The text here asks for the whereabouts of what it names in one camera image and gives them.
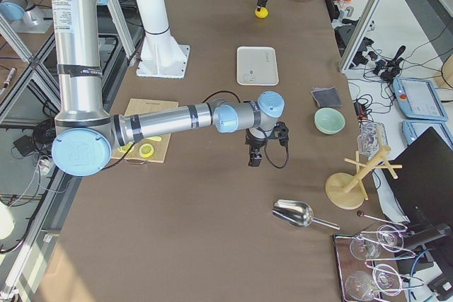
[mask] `green bowl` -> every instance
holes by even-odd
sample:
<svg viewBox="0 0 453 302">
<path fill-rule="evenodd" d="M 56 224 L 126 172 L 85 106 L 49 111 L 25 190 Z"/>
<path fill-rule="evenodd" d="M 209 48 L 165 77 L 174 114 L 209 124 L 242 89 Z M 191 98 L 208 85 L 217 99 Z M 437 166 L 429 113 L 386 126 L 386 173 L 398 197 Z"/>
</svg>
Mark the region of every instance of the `green bowl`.
<svg viewBox="0 0 453 302">
<path fill-rule="evenodd" d="M 314 114 L 314 124 L 323 134 L 336 134 L 345 127 L 343 115 L 331 108 L 322 108 Z"/>
</svg>

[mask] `black monitor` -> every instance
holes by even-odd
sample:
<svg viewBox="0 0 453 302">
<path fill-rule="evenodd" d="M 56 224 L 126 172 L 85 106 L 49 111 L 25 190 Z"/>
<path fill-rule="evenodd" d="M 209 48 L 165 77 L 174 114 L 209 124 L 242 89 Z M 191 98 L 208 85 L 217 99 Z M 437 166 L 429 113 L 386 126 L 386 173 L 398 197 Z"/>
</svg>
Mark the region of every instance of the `black monitor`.
<svg viewBox="0 0 453 302">
<path fill-rule="evenodd" d="M 384 171 L 410 228 L 428 229 L 440 224 L 453 228 L 453 151 L 430 127 L 392 163 L 401 164 L 398 179 Z M 426 243 L 447 281 L 453 285 L 453 236 Z"/>
</svg>

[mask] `white desk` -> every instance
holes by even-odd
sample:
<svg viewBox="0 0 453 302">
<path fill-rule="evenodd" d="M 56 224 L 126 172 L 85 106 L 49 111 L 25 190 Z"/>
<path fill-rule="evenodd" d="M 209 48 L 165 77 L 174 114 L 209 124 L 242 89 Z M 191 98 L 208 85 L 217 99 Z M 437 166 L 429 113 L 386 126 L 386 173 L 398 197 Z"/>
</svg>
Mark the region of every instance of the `white desk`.
<svg viewBox="0 0 453 302">
<path fill-rule="evenodd" d="M 354 11 L 349 18 L 357 20 L 363 12 L 366 3 L 367 0 L 352 0 L 348 3 L 343 2 L 339 4 L 339 7 L 346 8 L 348 6 L 352 6 L 354 8 Z M 374 31 L 367 32 L 365 36 L 374 41 L 374 44 L 372 45 L 373 48 L 375 48 L 375 50 L 377 50 L 378 52 L 381 50 L 381 54 L 384 57 L 388 57 L 390 59 L 393 58 L 398 48 L 401 45 L 405 45 L 406 51 L 403 53 L 402 57 L 408 58 L 415 48 L 426 43 L 429 40 L 423 32 L 423 29 L 420 27 L 420 24 L 413 15 L 412 11 L 409 9 L 409 6 L 407 5 L 405 0 L 382 0 L 372 20 L 375 23 L 375 29 Z M 437 53 L 432 45 L 426 44 L 418 48 L 408 60 L 413 63 L 422 64 L 436 56 Z M 404 64 L 402 65 L 404 69 L 411 64 L 404 62 Z M 440 67 L 442 66 L 442 61 L 440 60 L 440 58 L 435 58 L 425 65 L 432 69 L 440 69 Z M 363 68 L 373 69 L 374 67 L 374 62 L 370 62 L 367 66 L 360 66 L 360 68 L 362 69 L 347 70 L 345 72 L 345 75 L 349 79 L 350 83 L 360 87 L 359 96 L 368 93 L 373 97 L 374 102 L 388 105 L 390 103 L 390 100 L 383 99 L 381 97 L 382 86 L 379 83 L 366 83 L 362 81 L 362 79 L 364 79 Z M 403 70 L 401 76 L 421 79 L 432 77 L 438 74 L 439 73 L 436 71 L 429 70 L 421 66 L 415 66 L 407 70 Z M 367 76 L 374 80 L 379 80 L 379 77 L 375 76 L 372 72 L 369 72 Z M 350 91 L 352 99 L 356 99 L 358 88 L 354 85 L 351 85 Z M 451 91 L 438 91 L 441 99 L 450 99 L 452 97 Z M 389 110 L 388 108 L 382 107 L 378 104 L 373 105 L 372 109 L 376 112 L 387 112 Z M 453 117 L 453 105 L 446 104 L 445 109 L 449 117 Z M 405 117 L 400 111 L 397 102 L 394 102 L 394 105 L 391 107 L 388 113 L 373 114 L 372 118 L 375 122 L 381 122 L 385 125 L 388 143 L 391 147 L 389 158 L 394 159 L 407 146 L 406 139 L 401 129 L 401 122 L 405 119 Z M 452 119 L 447 122 L 447 126 L 451 131 L 453 130 Z M 382 172 L 380 170 L 377 171 L 377 174 L 382 182 L 380 188 L 378 189 L 382 211 L 392 220 L 401 221 L 403 217 L 394 203 L 393 193 L 391 192 L 390 187 L 385 180 L 385 177 L 382 175 Z M 433 268 L 417 272 L 416 275 L 417 277 L 424 279 L 426 282 L 429 282 L 439 274 L 440 270 L 437 265 L 435 265 Z M 424 301 L 432 295 L 432 292 L 428 287 L 414 289 L 413 292 L 417 297 L 416 301 Z"/>
</svg>

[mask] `gray floor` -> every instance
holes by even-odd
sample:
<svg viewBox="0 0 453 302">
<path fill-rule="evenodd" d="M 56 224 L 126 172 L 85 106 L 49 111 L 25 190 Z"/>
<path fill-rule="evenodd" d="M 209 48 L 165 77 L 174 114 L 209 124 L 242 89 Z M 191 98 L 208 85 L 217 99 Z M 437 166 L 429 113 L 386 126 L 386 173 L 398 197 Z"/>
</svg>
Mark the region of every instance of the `gray floor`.
<svg viewBox="0 0 453 302">
<path fill-rule="evenodd" d="M 432 46 L 439 54 L 442 61 L 453 53 L 453 21 L 445 8 L 438 0 L 406 0 L 413 14 L 418 19 L 420 26 L 425 31 L 429 40 L 433 40 L 448 25 L 440 37 L 432 41 Z"/>
</svg>

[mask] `metal scoop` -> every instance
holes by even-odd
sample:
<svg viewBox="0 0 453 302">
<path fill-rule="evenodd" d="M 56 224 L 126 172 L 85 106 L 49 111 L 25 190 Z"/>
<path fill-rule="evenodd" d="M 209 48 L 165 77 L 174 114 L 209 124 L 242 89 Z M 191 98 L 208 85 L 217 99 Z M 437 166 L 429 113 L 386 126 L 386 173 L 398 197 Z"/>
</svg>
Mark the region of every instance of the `metal scoop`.
<svg viewBox="0 0 453 302">
<path fill-rule="evenodd" d="M 288 199 L 279 199 L 274 203 L 272 213 L 279 219 L 296 226 L 297 228 L 305 228 L 311 222 L 322 224 L 336 230 L 340 230 L 340 226 L 335 223 L 317 219 L 313 216 L 313 209 L 307 204 L 299 201 Z"/>
</svg>

